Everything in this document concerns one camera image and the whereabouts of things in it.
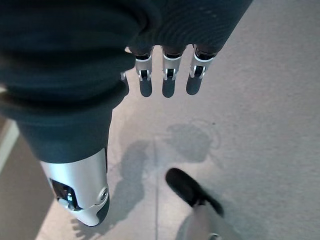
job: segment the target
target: prosthetic arm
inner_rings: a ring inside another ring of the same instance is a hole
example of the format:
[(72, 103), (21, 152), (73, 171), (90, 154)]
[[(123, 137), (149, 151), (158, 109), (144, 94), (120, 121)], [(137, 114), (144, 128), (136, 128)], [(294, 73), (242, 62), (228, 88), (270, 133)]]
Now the prosthetic arm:
[[(109, 209), (108, 132), (136, 67), (152, 93), (152, 49), (163, 50), (162, 92), (175, 91), (194, 45), (186, 92), (196, 94), (251, 0), (3, 0), (0, 113), (17, 122), (57, 201), (88, 226)], [(124, 49), (129, 46), (132, 54)]]

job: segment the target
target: black shoe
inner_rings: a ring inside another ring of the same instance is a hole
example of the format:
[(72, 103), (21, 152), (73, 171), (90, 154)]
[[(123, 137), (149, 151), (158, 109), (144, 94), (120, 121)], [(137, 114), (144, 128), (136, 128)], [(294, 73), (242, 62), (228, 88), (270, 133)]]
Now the black shoe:
[(165, 180), (169, 187), (187, 204), (193, 207), (207, 201), (221, 217), (224, 209), (221, 204), (212, 198), (192, 177), (178, 168), (171, 168), (166, 172)]

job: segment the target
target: prosthetic hand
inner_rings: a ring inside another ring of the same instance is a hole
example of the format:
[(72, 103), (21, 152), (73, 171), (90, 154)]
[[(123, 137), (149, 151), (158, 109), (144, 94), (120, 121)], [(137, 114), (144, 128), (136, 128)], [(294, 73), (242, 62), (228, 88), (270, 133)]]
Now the prosthetic hand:
[[(206, 70), (251, 0), (4, 0), (0, 3), (0, 113), (17, 122), (57, 201), (88, 226), (107, 215), (108, 132), (136, 66), (152, 93), (152, 49), (163, 50), (162, 92), (175, 91), (194, 45), (186, 91)], [(133, 54), (124, 49), (129, 46)]]

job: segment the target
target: gray floor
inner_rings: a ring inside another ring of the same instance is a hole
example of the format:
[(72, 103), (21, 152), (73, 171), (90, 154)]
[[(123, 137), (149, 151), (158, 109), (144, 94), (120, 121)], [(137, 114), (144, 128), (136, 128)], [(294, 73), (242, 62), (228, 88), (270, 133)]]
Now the gray floor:
[(179, 240), (190, 209), (165, 184), (172, 166), (222, 202), (244, 240), (320, 239), (319, 11), (318, 0), (255, 1), (196, 96), (185, 93), (191, 47), (170, 99), (158, 47), (151, 97), (130, 71), (110, 129), (111, 208), (99, 227), (52, 203), (20, 139), (0, 176), (0, 239)]

